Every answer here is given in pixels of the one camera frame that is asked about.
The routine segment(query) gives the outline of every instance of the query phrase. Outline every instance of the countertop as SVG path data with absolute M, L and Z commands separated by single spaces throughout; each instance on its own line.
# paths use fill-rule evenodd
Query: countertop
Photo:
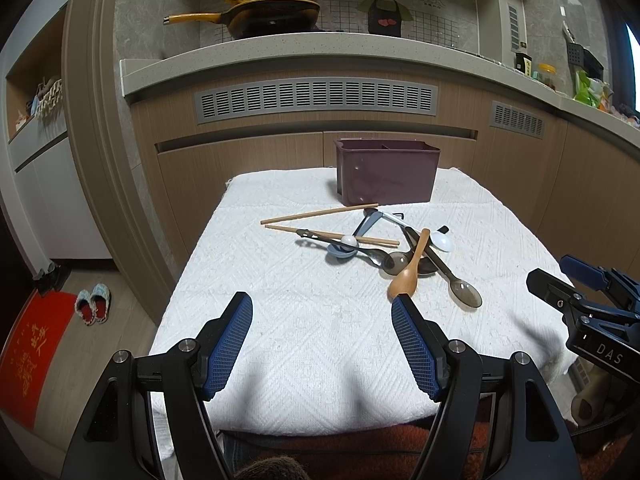
M 597 108 L 558 94 L 519 72 L 452 48 L 371 34 L 281 34 L 207 46 L 164 60 L 124 59 L 120 62 L 122 94 L 130 96 L 171 79 L 222 66 L 282 57 L 313 56 L 401 60 L 490 80 L 542 101 L 569 117 L 574 116 L 604 128 L 640 149 L 640 130 Z

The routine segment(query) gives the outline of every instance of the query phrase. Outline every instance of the red doormat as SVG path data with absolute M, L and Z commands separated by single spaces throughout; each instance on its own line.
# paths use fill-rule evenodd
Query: red doormat
M 0 360 L 0 409 L 30 430 L 49 365 L 74 314 L 76 297 L 34 293 L 14 325 Z

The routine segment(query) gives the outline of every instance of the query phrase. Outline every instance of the yellow frying pan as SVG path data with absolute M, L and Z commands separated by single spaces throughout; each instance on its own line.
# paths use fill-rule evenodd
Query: yellow frying pan
M 185 22 L 211 22 L 226 25 L 235 40 L 308 32 L 318 20 L 320 6 L 311 0 L 225 0 L 234 4 L 225 12 L 174 14 L 164 19 L 165 25 Z

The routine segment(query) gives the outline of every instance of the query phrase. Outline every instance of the screw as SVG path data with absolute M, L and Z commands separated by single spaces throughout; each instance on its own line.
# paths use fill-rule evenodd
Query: screw
M 449 350 L 456 354 L 462 354 L 466 350 L 466 345 L 459 339 L 449 341 Z
M 113 362 L 115 363 L 123 363 L 127 359 L 129 359 L 129 352 L 127 352 L 126 350 L 118 350 L 113 355 Z
M 516 352 L 514 359 L 516 359 L 516 361 L 521 365 L 528 365 L 531 362 L 531 357 L 529 357 L 524 352 Z
M 195 339 L 183 339 L 178 343 L 178 348 L 180 352 L 190 352 L 194 348 L 196 348 L 196 340 Z

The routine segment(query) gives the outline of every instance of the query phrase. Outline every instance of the jar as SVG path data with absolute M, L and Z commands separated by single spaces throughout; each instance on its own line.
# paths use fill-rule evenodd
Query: jar
M 552 90 L 556 89 L 556 67 L 545 63 L 538 65 L 538 76 L 540 81 Z

